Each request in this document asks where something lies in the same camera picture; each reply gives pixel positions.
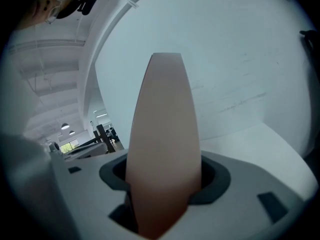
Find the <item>white ceiling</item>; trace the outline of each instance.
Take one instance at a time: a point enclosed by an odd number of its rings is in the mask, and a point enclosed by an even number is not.
[[[52,25],[42,23],[12,34],[8,44],[12,63],[39,97],[24,133],[27,138],[44,142],[61,134],[62,123],[70,125],[69,131],[85,130],[78,105],[79,58],[107,2],[97,0],[87,16],[76,11]]]

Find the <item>window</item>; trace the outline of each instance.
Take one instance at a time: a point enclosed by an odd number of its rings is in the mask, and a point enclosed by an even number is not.
[[[60,150],[61,150],[62,153],[65,154],[65,153],[67,153],[67,152],[69,152],[71,150],[74,150],[78,146],[79,146],[78,140],[75,139],[73,141],[70,141],[70,142],[60,146]]]

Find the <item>dome-shaped lamp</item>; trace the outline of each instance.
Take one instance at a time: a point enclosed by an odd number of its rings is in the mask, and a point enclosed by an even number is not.
[[[70,125],[69,125],[69,124],[67,124],[67,123],[63,123],[63,124],[61,125],[61,130],[68,129],[69,127],[70,127]]]

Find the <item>fluorescent light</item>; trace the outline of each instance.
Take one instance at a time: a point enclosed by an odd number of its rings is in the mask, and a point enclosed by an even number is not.
[[[100,117],[103,117],[103,116],[105,116],[105,115],[107,115],[107,113],[98,115],[98,116],[96,116],[96,118],[100,118]]]
[[[64,122],[64,123],[61,125],[61,130],[68,129],[69,127],[70,127],[70,125]]]

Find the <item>lips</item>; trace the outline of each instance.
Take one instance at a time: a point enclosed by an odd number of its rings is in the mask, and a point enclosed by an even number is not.
[[[39,11],[40,11],[40,3],[39,3],[39,1],[36,1],[35,5],[34,5],[34,13],[33,13],[32,18],[36,18],[37,15],[39,14]]]

